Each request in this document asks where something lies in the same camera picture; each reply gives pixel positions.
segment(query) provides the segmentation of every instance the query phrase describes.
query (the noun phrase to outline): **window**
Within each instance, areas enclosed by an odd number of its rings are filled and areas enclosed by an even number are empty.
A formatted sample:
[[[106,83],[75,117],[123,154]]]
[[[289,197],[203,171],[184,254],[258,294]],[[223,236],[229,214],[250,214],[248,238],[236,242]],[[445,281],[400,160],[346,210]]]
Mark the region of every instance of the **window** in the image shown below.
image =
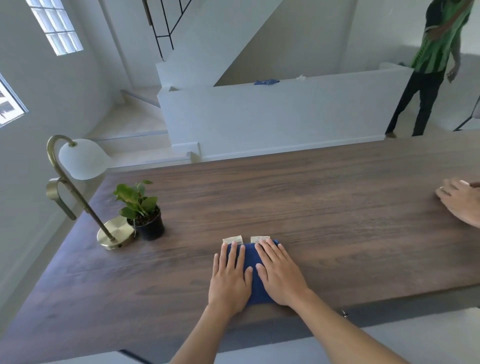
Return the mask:
[[[26,0],[57,56],[83,50],[61,0]]]
[[[25,106],[0,74],[0,126],[26,112]]]

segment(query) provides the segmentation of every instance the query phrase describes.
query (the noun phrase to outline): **wooden tabletop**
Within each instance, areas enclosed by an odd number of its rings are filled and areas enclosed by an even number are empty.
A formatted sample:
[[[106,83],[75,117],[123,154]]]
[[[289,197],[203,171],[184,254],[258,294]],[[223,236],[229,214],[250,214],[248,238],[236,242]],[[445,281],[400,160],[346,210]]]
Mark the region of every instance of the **wooden tabletop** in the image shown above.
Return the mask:
[[[223,238],[271,235],[335,308],[480,284],[479,231],[434,196],[480,175],[480,133],[305,150],[108,175],[92,199],[117,215],[118,183],[154,182],[165,235],[117,251],[86,214],[0,341],[2,363],[43,363],[185,336]],[[290,315],[254,306],[234,325]]]

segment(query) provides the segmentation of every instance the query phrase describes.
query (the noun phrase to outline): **potted plant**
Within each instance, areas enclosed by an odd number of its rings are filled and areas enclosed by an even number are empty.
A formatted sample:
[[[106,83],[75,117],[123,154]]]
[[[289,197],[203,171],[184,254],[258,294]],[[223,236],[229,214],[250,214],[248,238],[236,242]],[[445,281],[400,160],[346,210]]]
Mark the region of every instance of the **potted plant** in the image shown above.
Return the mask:
[[[145,196],[145,185],[151,181],[142,181],[134,187],[119,184],[113,192],[117,201],[125,203],[120,215],[127,218],[140,237],[147,241],[158,239],[163,235],[165,227],[162,222],[160,208],[156,204],[157,197]]]

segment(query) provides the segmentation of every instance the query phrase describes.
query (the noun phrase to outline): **striped shirt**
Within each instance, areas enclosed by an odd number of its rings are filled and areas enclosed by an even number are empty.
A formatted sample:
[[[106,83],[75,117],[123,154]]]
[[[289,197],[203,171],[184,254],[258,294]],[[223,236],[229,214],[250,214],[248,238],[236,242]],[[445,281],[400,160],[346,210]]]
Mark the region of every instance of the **striped shirt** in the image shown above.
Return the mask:
[[[418,73],[434,73],[444,71],[447,67],[452,44],[456,36],[460,36],[462,27],[468,22],[472,5],[465,10],[454,25],[440,39],[431,41],[427,33],[448,22],[465,0],[454,3],[451,0],[433,0],[427,10],[427,23],[422,45],[412,63],[412,68]]]

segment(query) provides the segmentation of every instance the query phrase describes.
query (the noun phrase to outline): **plant pot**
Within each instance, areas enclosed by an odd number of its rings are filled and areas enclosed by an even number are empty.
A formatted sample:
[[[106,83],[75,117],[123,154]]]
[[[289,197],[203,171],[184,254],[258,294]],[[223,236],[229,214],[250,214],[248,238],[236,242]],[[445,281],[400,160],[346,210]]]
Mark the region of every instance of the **plant pot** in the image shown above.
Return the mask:
[[[148,224],[145,224],[142,226],[138,226],[137,224],[134,224],[134,221],[130,219],[127,219],[127,222],[129,225],[133,226],[133,228],[138,233],[140,238],[148,242],[151,242],[161,237],[165,232],[165,227],[163,226],[163,221],[162,221],[162,213],[158,206],[156,207],[156,217],[152,217],[152,218],[153,220],[151,220]]]

